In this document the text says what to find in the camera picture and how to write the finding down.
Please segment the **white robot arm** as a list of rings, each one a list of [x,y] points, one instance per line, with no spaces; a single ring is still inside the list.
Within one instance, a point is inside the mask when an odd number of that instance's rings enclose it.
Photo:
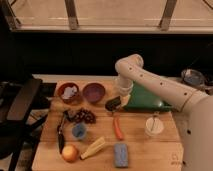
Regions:
[[[213,96],[143,69],[138,54],[119,59],[118,91],[126,96],[136,82],[189,116],[181,171],[213,171]]]

